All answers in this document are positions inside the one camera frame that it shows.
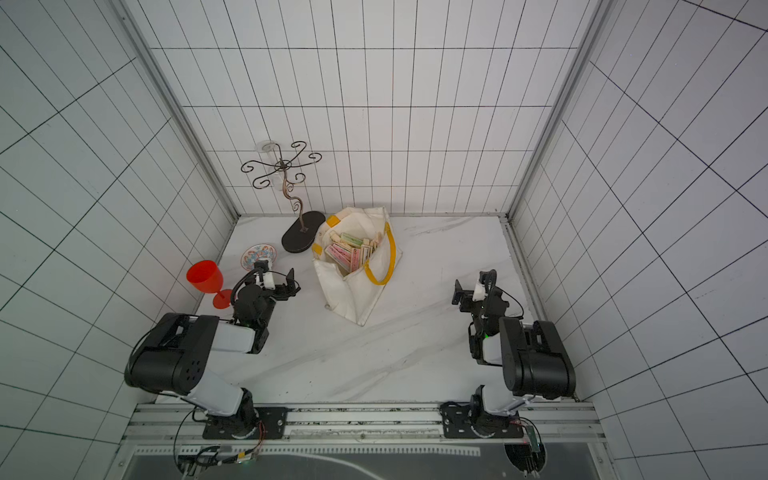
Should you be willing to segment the white canvas tote bag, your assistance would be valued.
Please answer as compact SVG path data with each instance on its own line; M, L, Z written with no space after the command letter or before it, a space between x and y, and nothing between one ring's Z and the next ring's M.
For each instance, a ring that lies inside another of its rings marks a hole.
M329 216L311 246L326 307L363 326L402 257L383 207L348 207Z

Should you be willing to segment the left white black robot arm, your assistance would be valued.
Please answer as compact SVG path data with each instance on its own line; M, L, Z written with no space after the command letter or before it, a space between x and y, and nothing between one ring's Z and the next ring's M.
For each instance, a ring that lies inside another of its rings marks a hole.
M257 261L235 286L223 287L219 266L204 260L187 271L187 281L212 294L216 308L233 309L233 317L170 312L137 341L125 367L125 383L145 392L174 396L207 415L208 438L250 439L269 434L252 393L235 386L208 367L210 354L257 355L269 337L269 322L279 302L301 290L295 271L286 274Z

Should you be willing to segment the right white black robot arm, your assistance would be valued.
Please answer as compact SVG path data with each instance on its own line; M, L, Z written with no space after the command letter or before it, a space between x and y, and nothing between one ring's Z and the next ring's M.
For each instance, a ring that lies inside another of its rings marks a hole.
M524 315L508 316L509 302L505 292L496 285L494 270L482 272L472 290L460 283L454 285L451 303L472 317L468 325L468 345L471 357L481 366L497 366L507 389L518 400L500 413L490 413L483 403L483 388L478 387L467 405L456 412L465 423L458 426L461 434L472 433L478 438L492 438L498 433L522 432L516 411L530 397L557 400L571 397L576 389L576 375L566 348L555 325L549 321L523 322ZM489 362L484 356L484 342L497 337L501 361Z

